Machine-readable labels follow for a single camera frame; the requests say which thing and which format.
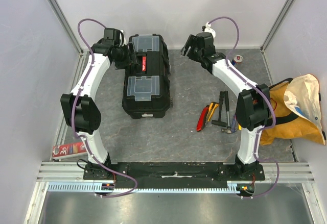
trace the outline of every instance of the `metal sheet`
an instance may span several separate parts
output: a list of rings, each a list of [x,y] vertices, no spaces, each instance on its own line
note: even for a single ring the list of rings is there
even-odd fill
[[[258,185],[256,191],[269,187]],[[313,223],[300,184],[278,185],[254,200],[233,194],[135,193],[100,199],[91,193],[48,192],[44,206],[40,224]]]

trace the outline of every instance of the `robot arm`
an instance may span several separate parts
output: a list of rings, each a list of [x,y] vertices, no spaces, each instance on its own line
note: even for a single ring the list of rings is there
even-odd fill
[[[236,165],[244,172],[258,164],[254,157],[254,153],[258,153],[259,145],[255,146],[255,137],[259,134],[260,139],[260,129],[270,116],[268,106],[252,87],[260,89],[268,99],[269,88],[265,84],[258,85],[246,78],[231,65],[229,60],[226,60],[224,54],[216,52],[214,46],[216,33],[208,24],[202,30],[203,32],[196,36],[189,36],[181,54],[200,62],[203,68],[221,79],[238,97],[236,117],[242,126],[242,131]]]
[[[79,82],[70,94],[61,96],[60,102],[66,124],[72,126],[72,109],[75,109],[73,103],[81,90],[75,109],[75,132],[81,137],[84,144],[87,140],[90,151],[98,161],[110,163],[109,154],[103,146],[99,133],[101,113],[94,103],[96,92],[103,75],[113,61],[116,69],[123,69],[127,65],[137,65],[137,60],[134,45],[132,43],[127,45],[123,32],[116,29],[105,28],[104,37],[92,46],[92,51],[94,52],[93,63],[90,55],[87,68]],[[87,77],[86,81],[81,86],[85,77]],[[97,163],[91,156],[91,152],[88,151],[88,160],[91,163]]]

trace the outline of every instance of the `hand tool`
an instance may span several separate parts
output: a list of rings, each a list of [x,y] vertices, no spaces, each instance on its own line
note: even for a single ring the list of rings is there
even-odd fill
[[[226,103],[226,113],[227,113],[227,128],[221,129],[221,132],[231,134],[231,127],[230,127],[230,120],[229,120],[229,97],[228,97],[228,90],[225,90],[225,103]]]
[[[231,132],[234,133],[238,130],[238,123],[237,123],[237,120],[236,120],[236,115],[234,114],[233,116],[233,121],[231,122]]]
[[[197,132],[202,131],[204,129],[208,112],[209,112],[209,105],[206,105],[205,108],[202,110],[202,113],[198,121],[198,125],[196,126]]]
[[[221,110],[222,110],[222,106],[223,106],[223,103],[224,103],[224,95],[225,95],[225,92],[224,91],[220,91],[220,94],[219,94],[219,115],[218,115],[218,120],[212,120],[211,121],[211,123],[213,125],[221,126],[221,127],[226,127],[226,123],[221,121]]]
[[[217,108],[218,106],[219,106],[219,103],[215,103],[215,102],[211,102],[211,103],[210,103],[209,111],[208,111],[208,115],[207,115],[207,117],[206,117],[205,125],[206,125],[207,123],[209,123],[211,117],[213,116],[213,114],[214,114],[214,112],[215,112],[215,110],[216,110],[216,108]]]

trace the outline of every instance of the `red utility knife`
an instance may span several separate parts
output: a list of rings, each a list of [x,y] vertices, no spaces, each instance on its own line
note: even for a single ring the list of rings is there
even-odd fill
[[[202,131],[205,127],[206,116],[209,112],[209,105],[206,105],[205,108],[202,110],[198,125],[196,126],[196,131]]]

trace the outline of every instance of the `yellow bag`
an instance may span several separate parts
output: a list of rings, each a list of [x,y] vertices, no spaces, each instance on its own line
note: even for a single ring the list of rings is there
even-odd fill
[[[276,126],[262,132],[260,145],[271,144],[274,138],[304,138],[325,145],[318,80],[307,74],[283,80],[269,88]]]

